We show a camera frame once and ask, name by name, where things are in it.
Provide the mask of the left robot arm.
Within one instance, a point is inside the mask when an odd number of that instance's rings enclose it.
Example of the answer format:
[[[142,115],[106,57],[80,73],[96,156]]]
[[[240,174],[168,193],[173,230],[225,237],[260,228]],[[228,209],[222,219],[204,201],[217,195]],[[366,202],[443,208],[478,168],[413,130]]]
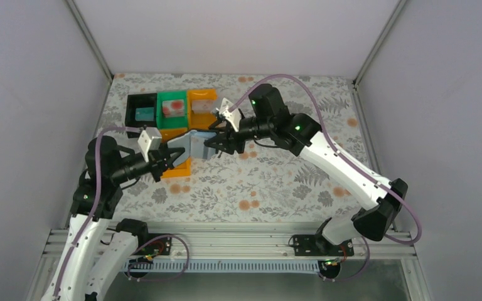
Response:
[[[144,131],[139,152],[100,135],[88,145],[87,164],[73,194],[67,240],[42,300],[103,300],[127,258],[143,247],[147,224],[125,219],[116,226],[112,241],[98,260],[97,248],[108,230],[122,185],[146,174],[155,181],[182,156],[185,147],[170,147],[157,130]]]

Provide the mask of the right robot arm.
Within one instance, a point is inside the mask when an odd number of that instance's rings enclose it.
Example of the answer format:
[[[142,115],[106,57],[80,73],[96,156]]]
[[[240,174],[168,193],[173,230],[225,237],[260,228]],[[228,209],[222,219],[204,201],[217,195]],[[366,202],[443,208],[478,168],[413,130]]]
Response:
[[[319,227],[318,236],[332,245],[359,236],[381,241],[401,210],[406,183],[401,179],[391,181],[356,160],[327,139],[321,124],[310,116],[290,113],[279,90],[272,85],[258,85],[248,98],[253,117],[245,117],[240,110],[232,112],[232,103],[222,100],[217,119],[226,126],[204,145],[227,154],[242,154],[246,142],[269,138],[277,148],[319,167],[357,198],[361,206],[357,213],[328,218]]]

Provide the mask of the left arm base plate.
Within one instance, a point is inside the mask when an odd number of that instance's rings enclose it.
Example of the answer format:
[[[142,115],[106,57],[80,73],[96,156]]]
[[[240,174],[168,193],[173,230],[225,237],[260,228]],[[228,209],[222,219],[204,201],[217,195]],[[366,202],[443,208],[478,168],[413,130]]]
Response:
[[[148,234],[147,238],[142,244],[137,247],[137,250],[132,253],[132,256],[167,256],[171,253],[172,237],[167,234],[152,233]]]

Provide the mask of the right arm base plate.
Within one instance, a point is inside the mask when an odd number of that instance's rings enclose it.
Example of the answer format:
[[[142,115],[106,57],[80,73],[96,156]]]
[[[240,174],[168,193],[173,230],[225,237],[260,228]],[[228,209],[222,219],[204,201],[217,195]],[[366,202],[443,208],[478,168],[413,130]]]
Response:
[[[355,251],[351,240],[333,245],[322,236],[292,235],[287,242],[296,256],[353,256]]]

